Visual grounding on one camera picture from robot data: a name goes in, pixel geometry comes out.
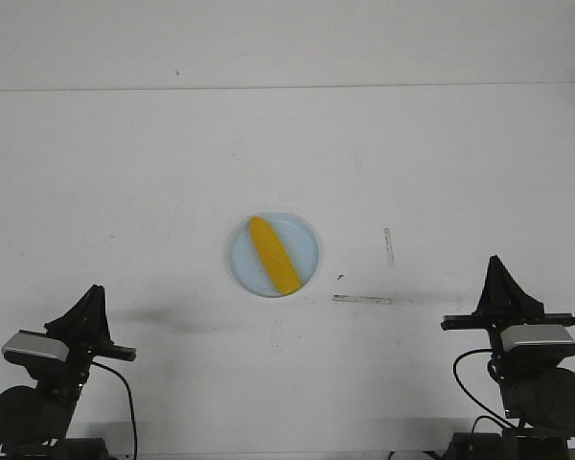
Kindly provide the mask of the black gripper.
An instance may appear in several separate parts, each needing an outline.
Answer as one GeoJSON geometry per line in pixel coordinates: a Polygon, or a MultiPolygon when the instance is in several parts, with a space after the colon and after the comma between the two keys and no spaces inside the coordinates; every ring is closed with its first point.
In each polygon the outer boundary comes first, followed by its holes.
{"type": "Polygon", "coordinates": [[[505,354],[502,351],[500,334],[515,325],[562,325],[568,330],[575,326],[575,316],[571,313],[544,313],[543,303],[527,294],[509,273],[504,263],[491,256],[488,261],[484,285],[471,315],[446,315],[441,323],[444,331],[484,330],[487,332],[493,354],[508,362],[530,362],[531,364],[558,364],[566,356],[557,351],[544,350],[542,347],[525,347],[505,354]],[[494,282],[494,301],[492,284],[494,282]],[[504,313],[520,315],[542,315],[539,317],[521,316],[501,317],[491,314],[494,308],[504,313]]]}
{"type": "Polygon", "coordinates": [[[48,338],[68,349],[65,360],[49,365],[43,388],[82,388],[89,379],[96,357],[132,362],[135,348],[120,346],[111,339],[106,315],[105,289],[93,285],[61,317],[44,324],[48,338]]]}

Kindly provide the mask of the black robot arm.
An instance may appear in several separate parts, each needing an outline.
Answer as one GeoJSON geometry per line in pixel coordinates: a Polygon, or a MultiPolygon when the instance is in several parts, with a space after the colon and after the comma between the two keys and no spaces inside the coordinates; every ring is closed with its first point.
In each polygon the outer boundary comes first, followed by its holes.
{"type": "Polygon", "coordinates": [[[567,459],[575,437],[575,357],[571,313],[548,313],[527,294],[496,255],[489,262],[475,310],[447,315],[445,331],[482,330],[489,339],[487,372],[498,385],[504,412],[485,408],[497,433],[455,432],[446,459],[567,459]]]}
{"type": "Polygon", "coordinates": [[[1,349],[10,364],[27,371],[35,386],[16,385],[0,394],[0,451],[4,459],[111,459],[102,438],[69,438],[67,432],[97,367],[114,375],[126,389],[132,427],[132,457],[138,457],[138,432],[130,385],[97,357],[132,362],[134,348],[111,339],[105,289],[93,285],[43,332],[20,330],[1,349]]]}

